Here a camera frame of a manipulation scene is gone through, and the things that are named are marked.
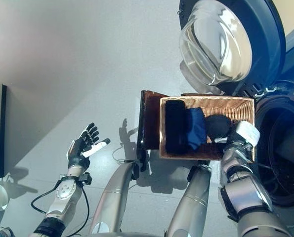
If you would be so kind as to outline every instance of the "blue cloth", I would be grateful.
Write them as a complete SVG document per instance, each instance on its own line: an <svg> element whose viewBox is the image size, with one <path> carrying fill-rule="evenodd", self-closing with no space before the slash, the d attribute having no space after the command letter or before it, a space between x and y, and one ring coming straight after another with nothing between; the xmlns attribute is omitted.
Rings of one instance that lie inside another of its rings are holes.
<svg viewBox="0 0 294 237"><path fill-rule="evenodd" d="M186 110L187 144L196 151L202 144L207 143L205 116L201 108Z"/></svg>

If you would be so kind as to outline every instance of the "black cable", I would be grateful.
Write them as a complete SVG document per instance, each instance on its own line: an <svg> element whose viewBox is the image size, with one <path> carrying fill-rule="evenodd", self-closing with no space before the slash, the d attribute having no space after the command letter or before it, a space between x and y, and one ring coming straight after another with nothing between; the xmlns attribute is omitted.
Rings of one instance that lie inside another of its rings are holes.
<svg viewBox="0 0 294 237"><path fill-rule="evenodd" d="M59 186L60 183L61 183L61 181L58 180L58 182L57 182L56 185L53 187L53 189L51 189L51 190L49 190L48 192L46 192L46 193L44 193L44 194L41 194L40 196L38 196L37 198L35 198L35 199L30 203L30 206L32 206L32 208L35 209L36 211L38 211L38 212L40 212L40 213L46 215L47 213L46 213L45 211L39 209L38 207L36 207L36 206L34 205L34 202L37 201L38 199L40 199L40 198L42 198L42 197L44 197L44 196L46 196L46 195L52 193L53 191L55 191L55 190L58 188L58 186Z"/></svg>
<svg viewBox="0 0 294 237"><path fill-rule="evenodd" d="M87 206L87 216L86 216L86 220L85 220L85 222L83 223L83 225L82 225L77 231L75 231L73 234L68 235L68 236L65 236L65 237L71 237L71 236L76 235L79 231L81 231L81 230L84 228L84 226L86 225L86 223L87 223L87 221L88 221L88 217L89 217L89 204L88 204L88 199L87 199L87 195L86 195L86 192L85 192L83 186L81 187L81 189L82 189L82 192L83 192L83 194L84 194L84 198L85 198L86 206Z"/></svg>

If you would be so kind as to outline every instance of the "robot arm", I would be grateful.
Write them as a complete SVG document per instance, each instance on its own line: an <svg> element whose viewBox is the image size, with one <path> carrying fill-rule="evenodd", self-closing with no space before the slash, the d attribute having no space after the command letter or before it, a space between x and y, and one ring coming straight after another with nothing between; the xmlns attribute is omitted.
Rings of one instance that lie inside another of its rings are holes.
<svg viewBox="0 0 294 237"><path fill-rule="evenodd" d="M240 122L227 138L221 161L220 193L229 218L238 222L239 237L291 237L273 213L271 198L247 161L259 140L258 130Z"/></svg>
<svg viewBox="0 0 294 237"><path fill-rule="evenodd" d="M110 142L105 139L95 144L97 135L97 127L91 123L80 137L71 143L67 152L68 172L57 182L54 202L30 237L60 237L71 222L83 185L91 184L92 181L89 173L85 173L90 164L88 157Z"/></svg>

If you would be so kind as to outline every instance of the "brown basket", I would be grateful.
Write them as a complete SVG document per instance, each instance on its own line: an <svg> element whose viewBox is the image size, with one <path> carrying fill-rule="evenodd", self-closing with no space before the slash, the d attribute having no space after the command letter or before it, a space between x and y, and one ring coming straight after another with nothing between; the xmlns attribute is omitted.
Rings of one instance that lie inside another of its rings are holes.
<svg viewBox="0 0 294 237"><path fill-rule="evenodd" d="M208 138L208 143L200 146L195 153L185 155L173 155L166 152L166 125L165 104L168 100L182 100L186 108L201 107L205 117L210 115L225 115L231 121L248 121L254 125L254 100L244 97L200 95L200 96L177 96L164 97L160 99L160 157L167 159L202 159L220 160L222 154L218 151L216 144Z"/></svg>

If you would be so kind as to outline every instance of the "washing machine drum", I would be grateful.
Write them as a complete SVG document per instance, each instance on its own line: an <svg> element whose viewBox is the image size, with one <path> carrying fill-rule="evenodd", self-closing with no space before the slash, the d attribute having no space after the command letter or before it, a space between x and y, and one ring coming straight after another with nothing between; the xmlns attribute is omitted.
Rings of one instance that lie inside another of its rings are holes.
<svg viewBox="0 0 294 237"><path fill-rule="evenodd" d="M294 83L282 82L286 94L274 93L256 104L260 131L254 173L280 206L294 205Z"/></svg>
<svg viewBox="0 0 294 237"><path fill-rule="evenodd" d="M196 2L180 1L182 29ZM243 80L217 87L226 95L255 99L255 125L261 135L252 169L276 205L294 205L294 51L286 54L283 25L271 0L218 2L231 9L244 26L252 65Z"/></svg>

